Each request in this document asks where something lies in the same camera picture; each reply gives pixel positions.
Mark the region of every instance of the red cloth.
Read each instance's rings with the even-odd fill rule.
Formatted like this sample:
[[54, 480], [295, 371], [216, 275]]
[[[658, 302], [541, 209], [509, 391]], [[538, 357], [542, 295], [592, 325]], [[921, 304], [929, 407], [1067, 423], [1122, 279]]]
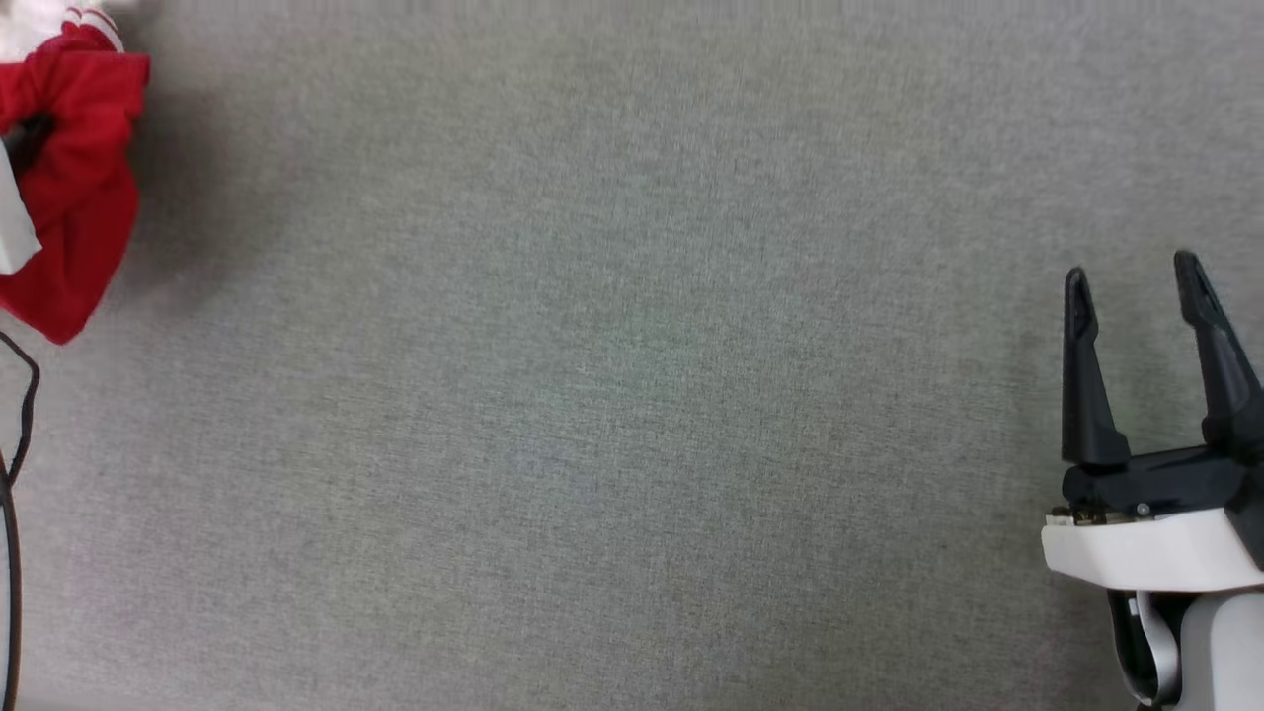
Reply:
[[125, 151], [148, 81], [148, 56], [119, 53], [86, 24], [67, 23], [25, 62], [0, 65], [0, 133], [53, 118], [18, 180], [42, 249], [0, 276], [0, 305], [58, 345], [83, 330], [131, 235], [139, 194]]

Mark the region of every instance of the white stripe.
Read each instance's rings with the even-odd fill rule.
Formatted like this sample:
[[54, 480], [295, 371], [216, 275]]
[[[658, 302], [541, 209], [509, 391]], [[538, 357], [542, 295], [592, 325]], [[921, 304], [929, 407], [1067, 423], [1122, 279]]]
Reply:
[[96, 13], [83, 13], [83, 20], [80, 24], [95, 27], [101, 30], [101, 34], [110, 40], [110, 44], [112, 44], [116, 51], [123, 52], [123, 38], [119, 37], [119, 33], [114, 32], [110, 23], [107, 23], [101, 15], [97, 15]]
[[114, 18], [110, 16], [110, 13], [106, 13], [102, 8], [94, 5], [88, 8], [80, 8], [80, 11], [82, 11], [85, 15], [87, 14], [100, 15], [102, 20], [110, 23], [110, 27], [114, 28], [114, 32], [119, 32], [119, 23], [114, 22]]

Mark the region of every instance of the gray fabric surface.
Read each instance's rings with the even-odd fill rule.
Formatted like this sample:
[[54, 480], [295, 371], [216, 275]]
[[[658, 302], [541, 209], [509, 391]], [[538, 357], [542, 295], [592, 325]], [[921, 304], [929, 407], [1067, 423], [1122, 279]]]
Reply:
[[35, 347], [29, 688], [1127, 707], [1039, 545], [1062, 278], [1138, 450], [1176, 248], [1264, 363], [1264, 6], [228, 8], [133, 30], [144, 213]]

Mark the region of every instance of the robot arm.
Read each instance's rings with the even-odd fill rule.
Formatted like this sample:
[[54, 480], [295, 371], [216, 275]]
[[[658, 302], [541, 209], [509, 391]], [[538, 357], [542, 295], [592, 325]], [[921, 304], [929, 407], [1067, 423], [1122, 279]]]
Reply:
[[1106, 588], [1144, 708], [1264, 707], [1264, 392], [1198, 258], [1176, 254], [1207, 399], [1205, 444], [1134, 455], [1115, 429], [1083, 269], [1067, 275], [1062, 481], [1049, 568]]

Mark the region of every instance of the black cable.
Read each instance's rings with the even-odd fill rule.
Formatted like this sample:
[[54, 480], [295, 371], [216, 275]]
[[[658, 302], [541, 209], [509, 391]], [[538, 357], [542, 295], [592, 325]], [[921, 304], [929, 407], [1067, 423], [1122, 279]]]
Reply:
[[18, 703], [18, 672], [21, 662], [21, 552], [18, 545], [18, 516], [13, 505], [13, 485], [30, 448], [30, 430], [35, 421], [35, 388], [39, 387], [39, 366], [0, 331], [0, 343], [8, 345], [30, 368], [30, 383], [21, 399], [21, 434], [13, 461], [6, 466], [0, 457], [0, 511], [4, 512], [5, 543], [9, 554], [9, 664], [5, 671], [4, 697], [0, 710], [13, 711]]

